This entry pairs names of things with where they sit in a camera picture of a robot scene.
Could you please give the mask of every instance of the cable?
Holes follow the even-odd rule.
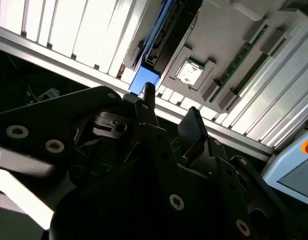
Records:
[[[9,59],[9,61],[12,63],[12,65],[18,70],[17,66],[15,65],[15,63],[10,58],[10,55],[8,53],[6,55],[7,55],[8,59]]]
[[[33,98],[35,99],[35,101],[38,103],[38,102],[39,102],[38,98],[35,97],[34,93],[33,93],[32,90],[30,89],[30,86],[29,86],[28,84],[27,84],[27,88],[28,88],[30,94],[31,94],[31,95],[33,96]]]
[[[7,53],[6,55],[7,55],[8,60],[10,61],[10,63],[14,66],[14,68],[17,69],[17,70],[19,70],[18,67],[16,66],[16,64],[14,63],[14,61],[11,59],[10,55],[9,55],[8,53]],[[49,86],[47,86],[47,87],[46,87],[46,86],[39,86],[39,85],[37,85],[37,84],[35,84],[35,83],[29,81],[29,80],[27,79],[27,77],[26,77],[26,74],[22,74],[22,77],[20,77],[20,78],[24,78],[24,80],[26,81],[27,85],[30,84],[30,85],[32,85],[32,86],[38,88],[38,89],[48,90],[48,89],[52,88],[52,87],[49,87]],[[59,86],[56,86],[55,88],[57,88],[57,89],[62,88],[63,86],[65,86],[65,84],[68,83],[68,81],[69,81],[69,80],[67,79],[65,82],[63,82],[63,83],[60,84]]]

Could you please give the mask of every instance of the metal frame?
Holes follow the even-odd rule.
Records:
[[[56,53],[32,41],[26,40],[1,27],[0,50],[91,88],[104,85],[112,88],[121,95],[126,94],[129,88],[129,84],[117,78]],[[156,109],[159,117],[167,118],[167,115],[170,115],[171,117],[167,119],[175,123],[178,122],[177,119],[182,119],[187,113],[185,109],[158,97],[156,97]],[[204,122],[213,137],[218,138],[223,144],[250,154],[253,157],[267,161],[274,152],[272,148],[216,124],[215,122],[207,119],[204,120]]]

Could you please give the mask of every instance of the bright light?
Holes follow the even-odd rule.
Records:
[[[136,72],[133,71],[133,69],[125,68],[122,77],[120,79],[128,84],[131,84],[135,75]]]
[[[125,22],[127,20],[128,13],[132,5],[133,0],[116,1],[115,10],[106,29],[106,34],[102,39],[102,42],[98,44],[98,51],[96,51],[96,53],[98,53],[96,64],[99,65],[99,70],[103,73],[108,72],[112,60],[115,56],[116,49],[118,47],[122,33],[124,32]]]
[[[159,106],[162,106],[162,107],[164,107],[164,108],[166,108],[168,110],[171,110],[171,111],[173,111],[175,113],[178,113],[178,114],[180,114],[182,116],[185,116],[187,114],[187,112],[188,112],[188,110],[183,109],[183,108],[181,108],[179,106],[176,106],[176,105],[172,104],[171,102],[165,101],[165,100],[163,100],[163,99],[161,99],[159,97],[155,97],[155,103],[157,105],[159,105]]]
[[[219,117],[216,119],[215,122],[217,124],[221,124],[226,119],[227,116],[228,116],[228,113],[222,113],[219,115]]]
[[[47,46],[49,30],[52,24],[55,3],[56,3],[56,0],[45,0],[41,28],[40,28],[40,32],[38,36],[38,43],[43,46]]]
[[[214,116],[216,116],[217,112],[209,109],[208,107],[202,107],[202,109],[200,109],[200,114],[203,118],[206,118],[208,120],[213,119]]]
[[[178,92],[174,92],[170,97],[169,101],[173,104],[177,104],[184,99],[184,96],[179,94]]]
[[[116,77],[117,73],[120,69],[120,66],[125,58],[126,52],[129,48],[129,45],[137,31],[138,24],[141,20],[141,17],[144,12],[144,8],[147,4],[147,0],[137,0],[135,2],[133,11],[131,13],[131,16],[129,18],[129,22],[127,25],[127,28],[125,30],[125,33],[122,37],[122,40],[120,41],[120,44],[118,46],[118,49],[116,51],[115,57],[113,59],[113,62],[110,66],[110,69],[108,71],[108,74]]]
[[[158,90],[155,92],[155,95],[157,96],[158,94],[163,94],[165,91],[165,87],[163,85],[160,85],[160,87],[158,88]]]
[[[74,49],[77,61],[90,67],[99,63],[99,48],[105,44],[104,39],[115,2],[112,0],[88,1]]]
[[[28,1],[25,32],[26,32],[26,37],[32,41],[37,40],[42,9],[43,9],[43,0]]]
[[[180,104],[180,106],[184,109],[189,110],[191,107],[195,107],[195,108],[199,109],[201,105],[198,102],[191,100],[190,98],[185,98],[183,100],[182,104]]]
[[[159,109],[155,109],[155,114],[163,119],[166,119],[168,121],[171,121],[172,123],[179,124],[181,122],[181,119],[175,116],[172,116],[164,111],[161,111]]]
[[[53,211],[8,171],[0,169],[0,191],[8,196],[44,230],[48,230]]]
[[[25,0],[0,1],[0,27],[20,34]]]
[[[171,95],[173,94],[174,91],[172,91],[170,88],[166,88],[163,95],[162,95],[162,99],[163,100],[169,100],[169,98],[171,97]]]
[[[50,39],[54,51],[68,57],[72,55],[85,2],[75,0],[73,4],[73,0],[59,1]]]

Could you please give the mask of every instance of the mounting hole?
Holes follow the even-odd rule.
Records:
[[[121,124],[118,124],[115,129],[116,129],[116,132],[122,133],[123,131],[127,129],[127,126],[121,123]]]
[[[115,99],[115,98],[116,98],[115,94],[113,94],[113,93],[111,93],[111,92],[109,92],[107,95],[108,95],[111,99]]]
[[[230,183],[229,186],[232,188],[232,190],[237,190],[236,186],[233,185],[232,183]]]
[[[249,227],[247,226],[247,224],[246,224],[244,221],[238,219],[238,220],[236,221],[236,226],[237,226],[238,230],[239,230],[244,236],[246,236],[246,237],[249,237],[249,236],[250,236],[250,229],[249,229]]]
[[[177,211],[181,211],[184,209],[185,204],[184,201],[182,200],[182,198],[180,196],[178,196],[177,194],[171,194],[169,196],[169,202],[171,204],[171,206],[176,209]]]
[[[160,141],[160,142],[162,142],[164,139],[163,139],[162,136],[157,136],[157,140]]]
[[[12,125],[6,129],[6,134],[13,139],[24,139],[28,136],[28,129],[21,125]]]
[[[268,233],[268,220],[266,215],[260,209],[254,209],[249,213],[250,221],[259,235]]]
[[[64,144],[61,141],[56,140],[56,139],[48,140],[45,143],[45,147],[47,151],[53,154],[56,154],[56,153],[59,154],[65,149]]]
[[[162,152],[162,158],[163,158],[163,159],[167,159],[167,158],[168,158],[168,154],[165,153],[165,152]]]

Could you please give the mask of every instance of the white surface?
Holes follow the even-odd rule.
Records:
[[[0,191],[16,203],[43,229],[49,229],[53,211],[22,185],[12,174],[1,169]]]
[[[20,34],[25,0],[0,1],[0,27]]]
[[[55,4],[56,0],[45,0],[45,6],[43,8],[43,16],[41,19],[41,27],[38,36],[38,43],[43,46],[47,46]]]
[[[198,65],[185,61],[183,66],[179,69],[176,77],[183,83],[193,86],[202,74],[203,70]]]
[[[25,31],[26,31],[26,37],[32,41],[37,40],[39,22],[43,10],[43,1],[44,0],[28,1]]]
[[[52,49],[70,57],[76,40],[86,0],[60,0],[56,9],[50,44]]]

